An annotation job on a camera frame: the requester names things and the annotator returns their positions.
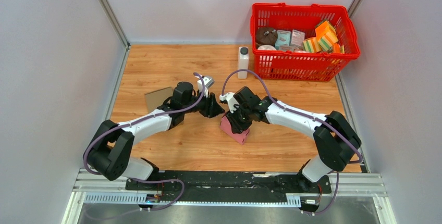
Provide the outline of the pink paper box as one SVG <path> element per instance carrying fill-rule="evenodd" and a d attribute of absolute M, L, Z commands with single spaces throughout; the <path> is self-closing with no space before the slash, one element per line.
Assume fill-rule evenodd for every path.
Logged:
<path fill-rule="evenodd" d="M 242 133 L 233 133 L 232 125 L 229 122 L 226 115 L 222 116 L 219 128 L 228 136 L 230 136 L 232 139 L 234 139 L 236 142 L 238 142 L 240 145 L 243 145 L 245 143 L 247 137 L 250 134 L 250 129 L 247 129 Z"/>

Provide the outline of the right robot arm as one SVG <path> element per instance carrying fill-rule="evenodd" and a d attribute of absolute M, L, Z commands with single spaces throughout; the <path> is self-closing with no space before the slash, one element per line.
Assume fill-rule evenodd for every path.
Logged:
<path fill-rule="evenodd" d="M 236 93 L 222 94 L 219 99 L 229 107 L 220 129 L 239 144 L 245 143 L 253 122 L 287 127 L 314 141 L 318 155 L 301 167 L 297 177 L 297 185 L 304 192 L 311 192 L 330 172 L 343 171 L 354 155 L 362 157 L 360 138 L 337 111 L 317 114 L 294 108 L 271 96 L 260 99 L 247 86 Z"/>

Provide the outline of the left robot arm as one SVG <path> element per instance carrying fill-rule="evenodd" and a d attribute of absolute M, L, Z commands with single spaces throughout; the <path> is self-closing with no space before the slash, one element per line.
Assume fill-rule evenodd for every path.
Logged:
<path fill-rule="evenodd" d="M 209 92 L 213 82 L 203 77 L 197 82 L 197 90 L 189 82 L 179 82 L 172 95 L 151 113 L 126 122 L 103 121 L 83 154 L 85 168 L 109 181 L 119 177 L 138 179 L 145 189 L 155 189 L 159 184 L 158 168 L 146 159 L 132 157 L 133 146 L 178 126 L 185 114 L 199 112 L 206 118 L 223 114 L 215 94 Z"/>

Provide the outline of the brown cardboard box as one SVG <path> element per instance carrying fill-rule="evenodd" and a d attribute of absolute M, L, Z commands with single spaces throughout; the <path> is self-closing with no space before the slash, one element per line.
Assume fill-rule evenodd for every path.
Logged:
<path fill-rule="evenodd" d="M 148 113 L 151 113 L 157 109 L 158 106 L 161 106 L 172 94 L 173 88 L 171 86 L 145 93 L 144 99 Z"/>

